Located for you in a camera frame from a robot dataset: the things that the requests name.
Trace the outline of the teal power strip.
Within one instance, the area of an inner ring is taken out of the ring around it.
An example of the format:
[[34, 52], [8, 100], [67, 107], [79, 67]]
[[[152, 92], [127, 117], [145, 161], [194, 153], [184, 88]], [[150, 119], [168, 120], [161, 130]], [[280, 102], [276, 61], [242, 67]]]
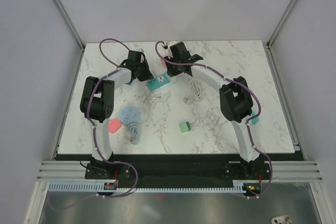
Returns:
[[170, 83], [169, 77], [166, 73], [164, 73], [158, 77], [155, 77], [154, 79], [147, 81], [146, 86], [149, 88], [150, 91], [154, 91], [168, 83]]

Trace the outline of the green cube plug adapter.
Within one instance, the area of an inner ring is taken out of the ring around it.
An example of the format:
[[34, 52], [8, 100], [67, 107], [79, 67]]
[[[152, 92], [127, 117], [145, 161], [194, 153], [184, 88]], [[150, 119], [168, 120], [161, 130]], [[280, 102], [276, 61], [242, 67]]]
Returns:
[[190, 132], [193, 128], [193, 123], [189, 121], [182, 122], [179, 124], [179, 128], [180, 128], [181, 133]]

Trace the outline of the pink plug adapter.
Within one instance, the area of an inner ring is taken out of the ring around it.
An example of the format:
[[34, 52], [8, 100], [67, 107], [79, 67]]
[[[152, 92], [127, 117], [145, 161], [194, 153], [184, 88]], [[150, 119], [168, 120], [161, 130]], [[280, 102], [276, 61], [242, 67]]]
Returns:
[[118, 119], [114, 118], [109, 121], [108, 130], [111, 134], [114, 134], [121, 128], [121, 126], [122, 123]]

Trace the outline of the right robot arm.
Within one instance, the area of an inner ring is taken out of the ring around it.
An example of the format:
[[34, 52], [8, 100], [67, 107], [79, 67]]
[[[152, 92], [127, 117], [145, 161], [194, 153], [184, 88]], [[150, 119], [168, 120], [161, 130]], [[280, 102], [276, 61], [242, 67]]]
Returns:
[[253, 100], [246, 79], [238, 77], [228, 80], [224, 74], [209, 66], [203, 57], [198, 54], [191, 55], [181, 41], [166, 42], [162, 48], [167, 53], [163, 60], [170, 77], [185, 73], [205, 82], [219, 93], [221, 112], [232, 123], [238, 140], [239, 155], [246, 161], [241, 164], [240, 172], [245, 178], [254, 178], [259, 173], [259, 166], [254, 161], [259, 153], [254, 149], [248, 128]]

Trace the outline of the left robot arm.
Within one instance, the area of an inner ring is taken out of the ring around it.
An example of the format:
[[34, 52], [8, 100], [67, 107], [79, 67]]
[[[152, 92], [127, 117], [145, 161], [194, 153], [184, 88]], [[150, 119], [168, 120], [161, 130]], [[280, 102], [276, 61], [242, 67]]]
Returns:
[[114, 92], [135, 79], [148, 81], [153, 79], [153, 74], [144, 52], [131, 50], [116, 70], [101, 78], [89, 76], [85, 81], [80, 111], [91, 123], [92, 158], [102, 161], [97, 166], [97, 173], [103, 178], [111, 178], [115, 173], [115, 165], [111, 163], [113, 151], [108, 126], [114, 109]]

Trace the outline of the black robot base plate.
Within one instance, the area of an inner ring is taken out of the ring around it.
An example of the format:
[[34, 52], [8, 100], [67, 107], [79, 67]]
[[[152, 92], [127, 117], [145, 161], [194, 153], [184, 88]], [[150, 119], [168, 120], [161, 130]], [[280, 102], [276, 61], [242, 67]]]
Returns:
[[237, 154], [115, 154], [111, 163], [91, 159], [85, 179], [116, 179], [124, 186], [229, 186], [235, 180], [266, 181], [264, 156], [246, 162]]

